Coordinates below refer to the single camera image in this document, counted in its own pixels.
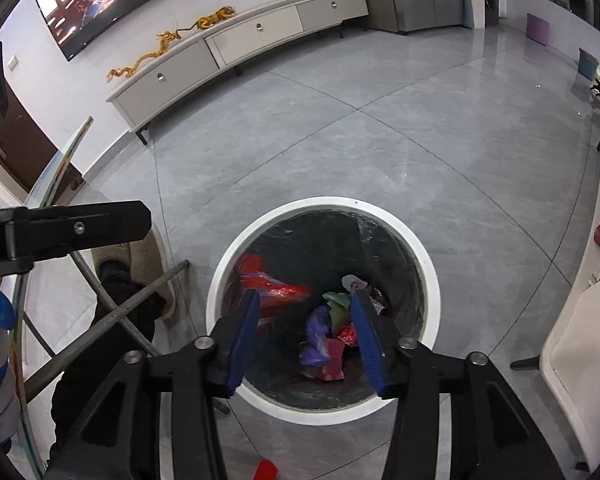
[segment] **doorway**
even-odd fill
[[[29,193],[58,149],[31,118],[8,84],[6,88],[9,107],[0,128],[0,165]],[[77,189],[81,182],[82,175],[70,164],[56,197],[67,187]]]

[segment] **bolt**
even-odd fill
[[[484,366],[489,362],[489,358],[482,352],[471,352],[469,354],[469,361],[476,366]]]
[[[133,365],[139,363],[143,357],[144,354],[141,351],[131,350],[125,354],[125,363]]]
[[[211,348],[213,345],[215,345],[216,342],[208,335],[203,335],[196,339],[196,342],[194,344],[196,345],[196,348],[198,350],[207,350],[208,348]]]
[[[404,350],[415,350],[418,347],[418,340],[413,337],[401,337],[398,345]]]

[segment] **shoe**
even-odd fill
[[[167,253],[162,243],[160,231],[154,224],[143,240],[130,243],[131,279],[141,285],[149,285],[167,270]],[[176,308],[175,294],[171,281],[158,289],[158,294],[166,301],[160,319],[169,319]]]
[[[131,248],[129,244],[107,245],[104,247],[96,247],[91,250],[93,258],[93,267],[96,269],[96,276],[102,280],[100,266],[104,262],[120,262],[127,269],[131,268]]]

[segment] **purple panel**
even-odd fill
[[[538,43],[549,43],[549,22],[532,14],[526,15],[526,36]]]

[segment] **orange dragon toy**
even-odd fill
[[[160,38],[159,50],[156,50],[155,52],[148,52],[147,54],[142,54],[142,56],[136,59],[136,63],[133,66],[125,66],[124,68],[112,68],[107,73],[107,83],[112,81],[114,77],[120,77],[122,75],[125,75],[127,78],[131,77],[138,71],[140,63],[142,63],[145,59],[149,59],[152,57],[160,57],[162,54],[167,52],[167,50],[169,49],[169,45],[172,41],[181,40],[181,32],[185,30],[191,30],[194,27],[197,27],[200,30],[205,30],[206,28],[209,28],[212,25],[215,25],[216,23],[222,22],[227,18],[230,18],[234,14],[235,9],[233,7],[225,6],[214,12],[212,15],[204,16],[203,18],[197,19],[196,22],[189,28],[177,28],[173,32],[167,30],[162,34],[158,34],[158,38]]]

